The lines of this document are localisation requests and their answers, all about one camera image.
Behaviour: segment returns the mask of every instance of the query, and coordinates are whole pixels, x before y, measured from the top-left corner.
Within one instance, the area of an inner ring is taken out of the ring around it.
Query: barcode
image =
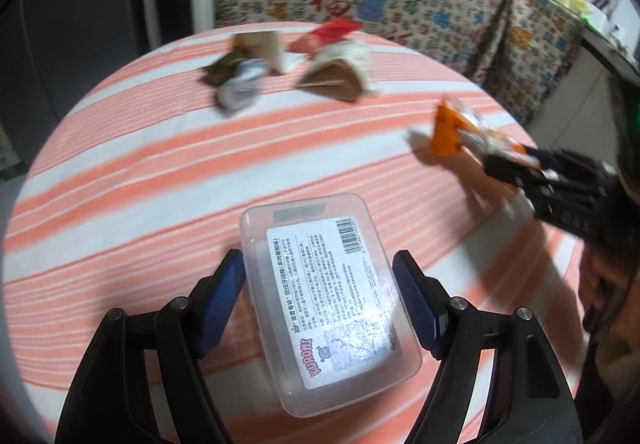
[[[338,226],[338,233],[340,234],[345,253],[356,253],[362,250],[358,235],[356,234],[355,225],[351,219],[337,220],[335,225]]]

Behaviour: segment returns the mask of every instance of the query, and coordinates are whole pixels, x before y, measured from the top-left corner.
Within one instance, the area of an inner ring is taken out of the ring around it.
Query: floor
[[[25,176],[16,177],[9,181],[0,182],[0,241],[4,240],[6,224],[11,216],[15,199],[20,193]],[[4,383],[9,394],[13,397],[15,404],[20,408],[25,419],[41,435],[48,436],[40,417],[37,415],[31,401],[27,395],[22,380],[18,374],[18,369],[11,352],[9,337],[4,321],[4,308],[2,306],[2,244],[0,244],[0,381]]]

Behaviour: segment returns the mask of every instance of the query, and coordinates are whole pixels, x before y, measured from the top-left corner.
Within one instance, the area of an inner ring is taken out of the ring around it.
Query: person
[[[589,245],[580,259],[578,298],[586,312],[594,308],[600,313],[575,396],[583,437],[590,444],[625,442],[640,433],[635,415],[640,407],[639,269],[636,254],[622,256]]]

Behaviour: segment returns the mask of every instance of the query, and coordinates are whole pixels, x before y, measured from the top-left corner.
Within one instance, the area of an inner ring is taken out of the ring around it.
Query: red package
[[[289,50],[313,57],[322,47],[340,42],[349,33],[359,30],[361,26],[350,18],[336,18],[289,44]]]

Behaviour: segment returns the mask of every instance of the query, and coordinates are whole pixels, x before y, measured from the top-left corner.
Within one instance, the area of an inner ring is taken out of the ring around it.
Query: plastic container
[[[287,412],[335,410],[420,369],[414,329],[359,196],[257,206],[240,230],[260,339]]]

